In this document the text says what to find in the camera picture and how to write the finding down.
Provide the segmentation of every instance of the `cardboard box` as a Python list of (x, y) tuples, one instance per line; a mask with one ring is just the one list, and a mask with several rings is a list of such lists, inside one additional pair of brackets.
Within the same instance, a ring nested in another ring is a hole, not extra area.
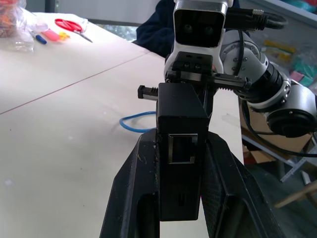
[[(248, 130), (246, 122), (244, 121), (242, 111), (241, 111), (241, 106), (240, 106), (240, 122), (241, 122), (241, 128), (243, 129), (242, 134), (246, 133), (246, 131), (247, 131), (248, 135), (246, 135), (246, 136), (253, 137), (251, 132)], [(270, 129), (268, 128), (268, 125), (266, 124), (265, 116), (261, 113), (255, 113), (255, 112), (252, 112), (250, 110), (250, 122), (251, 122), (252, 128), (255, 131), (271, 132)], [(309, 142), (309, 140), (311, 139), (312, 136), (310, 134), (306, 134), (304, 136), (297, 137), (297, 138), (287, 138), (287, 137), (281, 136), (281, 135), (261, 135), (261, 137), (263, 139), (267, 140), (268, 142), (270, 142), (270, 143), (272, 143), (272, 144), (274, 144), (282, 149), (290, 150), (290, 151), (294, 151), (294, 152), (301, 152), (302, 149), (304, 148), (304, 146), (307, 144), (307, 142)]]
[(243, 158), (245, 164), (254, 164), (254, 163), (265, 163), (275, 161), (274, 157), (268, 153), (256, 150), (250, 151), (246, 146), (242, 145), (243, 148)]

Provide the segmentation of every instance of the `person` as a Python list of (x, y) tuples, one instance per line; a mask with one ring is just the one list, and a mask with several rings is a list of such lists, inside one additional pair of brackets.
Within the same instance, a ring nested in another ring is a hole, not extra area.
[[(240, 8), (238, 0), (233, 7)], [(137, 44), (162, 57), (170, 54), (174, 44), (173, 0), (161, 0), (154, 14), (137, 29)]]

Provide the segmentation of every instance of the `black cylindrical joint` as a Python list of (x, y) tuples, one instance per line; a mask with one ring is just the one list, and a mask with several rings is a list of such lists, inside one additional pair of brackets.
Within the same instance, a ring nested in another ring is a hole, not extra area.
[(279, 110), (266, 120), (271, 131), (289, 138), (303, 136), (316, 128), (314, 116), (302, 110)]
[(247, 92), (237, 92), (237, 94), (250, 103), (261, 103), (273, 97), (282, 84), (282, 75), (268, 62), (267, 69), (261, 78), (253, 83)]

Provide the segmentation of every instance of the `scissors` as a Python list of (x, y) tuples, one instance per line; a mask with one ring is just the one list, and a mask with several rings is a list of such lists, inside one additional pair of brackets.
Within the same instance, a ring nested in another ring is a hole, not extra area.
[(65, 30), (77, 33), (82, 38), (84, 38), (87, 41), (92, 43), (92, 41), (87, 36), (83, 35), (83, 33), (82, 33), (83, 32), (83, 28), (79, 24), (77, 24), (76, 22), (66, 21), (66, 20), (63, 20), (63, 19), (55, 19), (55, 24), (57, 26), (65, 29)]

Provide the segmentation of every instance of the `blue cable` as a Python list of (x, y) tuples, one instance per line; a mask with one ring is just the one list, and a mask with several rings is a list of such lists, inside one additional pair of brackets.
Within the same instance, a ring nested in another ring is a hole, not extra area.
[(148, 132), (149, 130), (152, 130), (152, 129), (155, 129), (155, 128), (151, 128), (151, 129), (136, 129), (136, 128), (132, 128), (132, 127), (129, 127), (128, 125), (124, 124), (124, 121), (132, 119), (132, 118), (142, 117), (142, 116), (145, 116), (145, 115), (155, 114), (155, 113), (156, 112), (145, 112), (145, 113), (135, 114), (135, 115), (132, 115), (132, 116), (129, 116), (129, 117), (121, 118), (119, 123), (126, 130), (129, 130), (129, 131), (132, 131), (132, 132), (136, 132), (136, 133), (145, 133), (145, 132)]

